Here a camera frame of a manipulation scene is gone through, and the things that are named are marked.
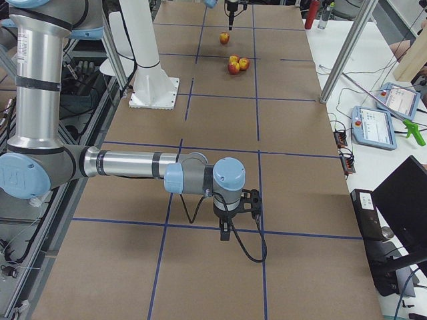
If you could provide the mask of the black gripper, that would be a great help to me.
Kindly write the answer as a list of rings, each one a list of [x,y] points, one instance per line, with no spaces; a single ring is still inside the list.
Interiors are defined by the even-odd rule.
[[[228,30],[231,31],[234,25],[234,15],[238,10],[238,0],[225,0],[226,14],[228,17]]]
[[[220,219],[220,240],[230,240],[230,224],[229,222],[242,210],[243,203],[241,200],[235,203],[227,204],[221,195],[213,196],[213,211]]]

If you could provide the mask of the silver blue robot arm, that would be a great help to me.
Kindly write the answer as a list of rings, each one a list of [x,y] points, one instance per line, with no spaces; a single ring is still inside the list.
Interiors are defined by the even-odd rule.
[[[58,136],[63,40],[73,31],[103,37],[100,1],[10,1],[17,27],[16,130],[1,156],[1,188],[19,199],[82,177],[161,179],[169,193],[213,198],[223,240],[244,211],[246,172],[232,157],[210,165],[201,153],[114,152],[66,145]]]
[[[203,0],[202,2],[206,7],[210,9],[213,9],[218,3],[217,0]],[[239,1],[225,0],[224,5],[225,5],[225,14],[228,17],[228,29],[231,31],[234,26],[234,18],[236,17],[236,13],[238,11]]]

